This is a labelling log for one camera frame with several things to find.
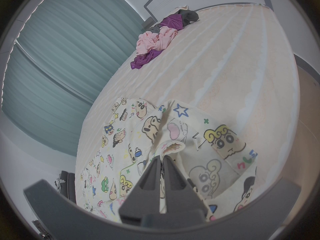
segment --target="pink tongue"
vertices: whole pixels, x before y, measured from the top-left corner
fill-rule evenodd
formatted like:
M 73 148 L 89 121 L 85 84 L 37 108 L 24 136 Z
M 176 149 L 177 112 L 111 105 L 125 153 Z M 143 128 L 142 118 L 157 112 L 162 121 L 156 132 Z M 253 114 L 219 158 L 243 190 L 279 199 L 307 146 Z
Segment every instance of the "pink tongue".
M 179 137 L 179 134 L 180 134 L 179 127 L 175 123 L 169 123 L 168 130 L 170 132 L 170 138 L 172 140 L 175 140 Z

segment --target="green cartoon character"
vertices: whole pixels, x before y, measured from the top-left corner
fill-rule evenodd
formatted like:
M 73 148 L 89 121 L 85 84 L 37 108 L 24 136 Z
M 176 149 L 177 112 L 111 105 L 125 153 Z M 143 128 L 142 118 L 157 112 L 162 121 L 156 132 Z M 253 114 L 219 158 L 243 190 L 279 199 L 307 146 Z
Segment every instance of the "green cartoon character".
M 103 192 L 107 193 L 108 190 L 109 190 L 109 187 L 108 187 L 108 183 L 109 183 L 109 180 L 107 177 L 104 177 L 104 179 L 102 180 L 101 182 L 101 189 Z

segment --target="teal curtain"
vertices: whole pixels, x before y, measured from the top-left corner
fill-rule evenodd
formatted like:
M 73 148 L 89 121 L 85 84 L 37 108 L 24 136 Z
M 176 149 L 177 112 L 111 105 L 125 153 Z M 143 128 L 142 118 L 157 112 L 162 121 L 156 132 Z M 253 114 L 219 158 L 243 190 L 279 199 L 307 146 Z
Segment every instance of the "teal curtain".
M 2 110 L 35 140 L 76 156 L 83 120 L 134 52 L 142 22 L 125 0 L 44 0 L 10 55 Z

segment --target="beige bed sheet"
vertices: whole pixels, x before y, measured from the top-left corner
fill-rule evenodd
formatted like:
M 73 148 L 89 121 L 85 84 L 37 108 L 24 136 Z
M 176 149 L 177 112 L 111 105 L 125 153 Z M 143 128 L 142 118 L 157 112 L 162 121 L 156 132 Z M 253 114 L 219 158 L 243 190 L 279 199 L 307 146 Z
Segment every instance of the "beige bed sheet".
M 143 98 L 154 106 L 178 99 L 230 126 L 258 153 L 252 200 L 280 174 L 300 105 L 297 66 L 282 27 L 260 5 L 222 5 L 198 14 L 197 22 L 139 70 L 130 68 L 134 52 L 99 94 L 80 135 L 77 200 L 83 197 L 80 173 L 101 148 L 102 129 L 118 97 Z

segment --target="blue star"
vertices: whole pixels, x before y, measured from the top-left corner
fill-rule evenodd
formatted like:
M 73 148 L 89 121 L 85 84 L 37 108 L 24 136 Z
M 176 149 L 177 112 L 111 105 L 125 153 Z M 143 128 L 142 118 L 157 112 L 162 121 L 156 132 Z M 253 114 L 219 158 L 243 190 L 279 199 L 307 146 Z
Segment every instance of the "blue star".
M 182 115 L 186 116 L 186 117 L 189 117 L 188 114 L 187 114 L 187 110 L 188 108 L 186 107 L 183 107 L 183 106 L 180 106 L 179 103 L 177 103 L 177 107 L 173 110 L 175 112 L 178 113 L 178 117 L 181 117 Z

